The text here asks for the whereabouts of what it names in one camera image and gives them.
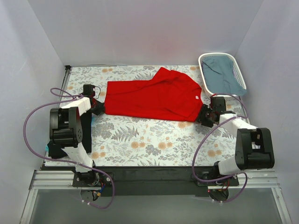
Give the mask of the red t shirt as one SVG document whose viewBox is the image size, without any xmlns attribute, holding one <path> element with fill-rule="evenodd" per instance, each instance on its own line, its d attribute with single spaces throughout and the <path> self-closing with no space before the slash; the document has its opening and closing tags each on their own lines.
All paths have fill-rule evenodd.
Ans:
<svg viewBox="0 0 299 224">
<path fill-rule="evenodd" d="M 203 106 L 201 92 L 187 74 L 160 68 L 150 80 L 109 81 L 105 113 L 195 122 Z"/>
</svg>

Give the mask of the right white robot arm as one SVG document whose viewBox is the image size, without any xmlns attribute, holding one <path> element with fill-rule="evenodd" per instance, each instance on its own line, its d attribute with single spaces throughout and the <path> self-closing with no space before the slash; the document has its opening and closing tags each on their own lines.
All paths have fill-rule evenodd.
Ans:
<svg viewBox="0 0 299 224">
<path fill-rule="evenodd" d="M 247 123 L 246 116 L 228 111 L 222 94 L 210 97 L 210 105 L 203 105 L 197 121 L 211 128 L 211 131 L 199 144 L 192 160 L 192 172 L 196 176 L 195 160 L 205 140 L 216 129 L 223 128 L 235 138 L 234 156 L 217 161 L 207 174 L 207 182 L 222 185 L 229 177 L 245 170 L 273 168 L 275 164 L 271 132 L 268 128 L 259 128 Z"/>
</svg>

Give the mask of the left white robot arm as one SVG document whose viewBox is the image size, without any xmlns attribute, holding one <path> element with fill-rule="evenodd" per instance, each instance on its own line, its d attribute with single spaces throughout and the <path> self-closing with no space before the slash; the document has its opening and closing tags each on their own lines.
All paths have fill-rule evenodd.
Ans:
<svg viewBox="0 0 299 224">
<path fill-rule="evenodd" d="M 85 173 L 83 181 L 90 187 L 100 180 L 99 174 L 91 170 L 94 162 L 88 156 L 92 150 L 92 116 L 105 111 L 104 103 L 95 98 L 96 88 L 85 84 L 81 99 L 50 110 L 49 157 L 57 160 L 68 156 L 76 164 L 75 171 Z"/>
</svg>

